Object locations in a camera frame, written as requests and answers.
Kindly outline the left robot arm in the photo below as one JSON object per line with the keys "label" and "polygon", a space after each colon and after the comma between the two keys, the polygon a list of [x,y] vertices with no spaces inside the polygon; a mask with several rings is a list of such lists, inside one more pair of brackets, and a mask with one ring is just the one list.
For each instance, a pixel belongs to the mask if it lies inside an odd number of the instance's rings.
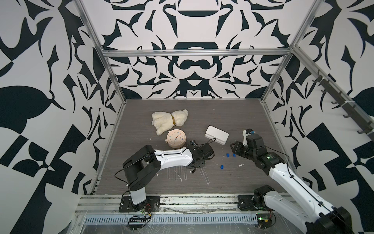
{"label": "left robot arm", "polygon": [[159,171],[176,166],[196,170],[205,167],[206,161],[214,156],[214,150],[209,143],[191,143],[180,149],[167,151],[146,145],[123,162],[119,172],[124,172],[131,204],[137,206],[147,200],[146,186]]}

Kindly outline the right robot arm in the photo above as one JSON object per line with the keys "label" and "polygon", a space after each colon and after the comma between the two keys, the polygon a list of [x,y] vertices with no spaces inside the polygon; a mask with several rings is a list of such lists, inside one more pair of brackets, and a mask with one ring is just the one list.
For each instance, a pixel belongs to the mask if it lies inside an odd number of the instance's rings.
{"label": "right robot arm", "polygon": [[258,134],[245,134],[243,142],[230,145],[233,154],[251,160],[276,181],[294,200],[284,199],[274,188],[264,185],[250,197],[239,196],[241,211],[275,211],[304,234],[351,234],[352,217],[343,207],[336,208],[309,188],[283,160],[279,152],[269,152]]}

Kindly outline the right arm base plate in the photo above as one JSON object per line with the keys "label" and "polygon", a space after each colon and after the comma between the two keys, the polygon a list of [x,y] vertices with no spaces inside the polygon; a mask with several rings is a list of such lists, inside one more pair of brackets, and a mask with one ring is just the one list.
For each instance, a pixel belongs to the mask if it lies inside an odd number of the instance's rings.
{"label": "right arm base plate", "polygon": [[264,206],[261,203],[260,196],[254,195],[238,195],[238,208],[241,211],[259,211],[263,210]]}

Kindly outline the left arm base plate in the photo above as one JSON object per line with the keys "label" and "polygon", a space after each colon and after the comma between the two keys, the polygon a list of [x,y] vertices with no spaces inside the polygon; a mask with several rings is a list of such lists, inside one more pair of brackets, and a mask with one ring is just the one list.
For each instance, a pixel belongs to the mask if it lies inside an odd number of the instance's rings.
{"label": "left arm base plate", "polygon": [[118,211],[120,213],[154,212],[160,207],[160,199],[160,196],[147,196],[145,201],[134,205],[131,197],[122,197]]}

